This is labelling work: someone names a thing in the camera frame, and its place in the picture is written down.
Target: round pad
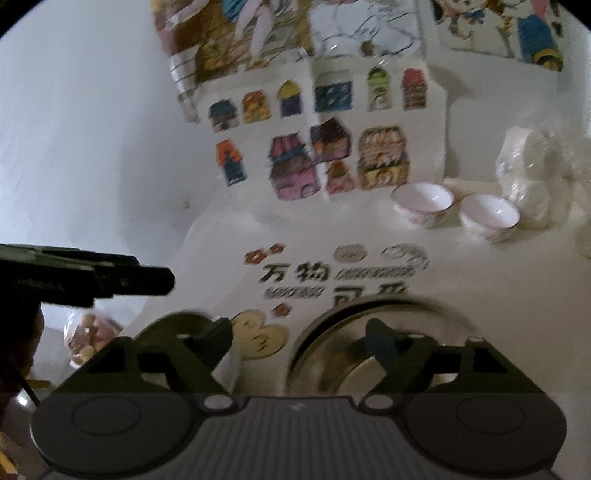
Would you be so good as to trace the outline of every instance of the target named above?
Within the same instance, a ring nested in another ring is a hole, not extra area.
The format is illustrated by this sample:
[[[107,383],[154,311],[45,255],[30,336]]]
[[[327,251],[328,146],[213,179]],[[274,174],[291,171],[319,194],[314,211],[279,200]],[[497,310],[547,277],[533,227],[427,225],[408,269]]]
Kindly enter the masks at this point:
[[[53,394],[33,415],[31,435],[48,463],[84,478],[151,469],[192,427],[190,405],[175,394]]]
[[[479,475],[517,475],[548,466],[566,422],[543,393],[424,393],[407,407],[411,437],[446,467]]]

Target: anime poster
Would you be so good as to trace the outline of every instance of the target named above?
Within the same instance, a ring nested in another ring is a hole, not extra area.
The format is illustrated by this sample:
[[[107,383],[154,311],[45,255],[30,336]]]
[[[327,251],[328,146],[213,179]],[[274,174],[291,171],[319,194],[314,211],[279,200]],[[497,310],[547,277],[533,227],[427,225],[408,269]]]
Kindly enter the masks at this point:
[[[415,0],[152,0],[152,11],[190,122],[208,80],[302,58],[422,51]]]
[[[557,0],[431,0],[441,42],[561,71]]]

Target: colorful house drawing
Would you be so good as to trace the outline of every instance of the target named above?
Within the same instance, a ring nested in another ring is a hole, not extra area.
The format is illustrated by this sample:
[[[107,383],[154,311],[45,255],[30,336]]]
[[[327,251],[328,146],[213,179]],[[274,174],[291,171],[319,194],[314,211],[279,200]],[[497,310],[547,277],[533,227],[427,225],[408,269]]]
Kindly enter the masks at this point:
[[[427,81],[422,70],[405,70],[402,76],[402,90],[405,110],[414,110],[415,108],[425,108],[427,106]]]
[[[301,88],[293,80],[287,80],[277,92],[281,102],[281,116],[301,114]]]
[[[351,152],[351,135],[336,118],[310,128],[317,163],[346,158]]]
[[[251,124],[271,118],[271,108],[267,96],[262,90],[247,93],[242,99],[244,123]]]
[[[406,138],[398,126],[365,130],[359,137],[357,173],[364,190],[402,185],[408,181],[410,162]]]
[[[348,70],[321,74],[314,89],[317,112],[349,110],[353,101],[353,82]]]
[[[349,167],[343,160],[334,160],[327,164],[326,191],[329,195],[355,190],[355,181],[349,173]]]
[[[368,74],[369,103],[368,110],[386,110],[392,108],[392,90],[390,75],[386,70],[375,67]]]
[[[316,166],[298,134],[275,137],[269,157],[272,162],[269,179],[280,200],[299,200],[320,190]]]
[[[217,144],[217,166],[223,168],[226,184],[229,187],[246,180],[246,173],[242,167],[242,154],[230,139]]]
[[[214,132],[222,132],[240,125],[236,107],[230,100],[220,100],[209,108]]]

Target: pink floral bowl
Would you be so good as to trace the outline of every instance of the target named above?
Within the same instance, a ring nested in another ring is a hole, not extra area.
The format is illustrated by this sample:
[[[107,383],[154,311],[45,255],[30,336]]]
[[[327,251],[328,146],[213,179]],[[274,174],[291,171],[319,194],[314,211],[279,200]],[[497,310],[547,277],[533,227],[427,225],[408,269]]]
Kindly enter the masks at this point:
[[[494,195],[472,194],[462,200],[460,221],[475,238],[503,242],[519,224],[519,210],[508,200]]]
[[[432,228],[450,212],[453,194],[443,185],[421,181],[400,185],[392,192],[394,210],[408,223]]]

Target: food bag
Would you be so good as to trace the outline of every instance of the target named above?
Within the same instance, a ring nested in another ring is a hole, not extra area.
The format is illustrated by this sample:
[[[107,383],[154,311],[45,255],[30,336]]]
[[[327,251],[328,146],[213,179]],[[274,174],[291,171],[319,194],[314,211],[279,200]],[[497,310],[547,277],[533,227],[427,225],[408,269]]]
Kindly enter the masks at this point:
[[[64,344],[70,365],[79,368],[117,337],[122,328],[104,313],[95,310],[73,312],[64,327]]]

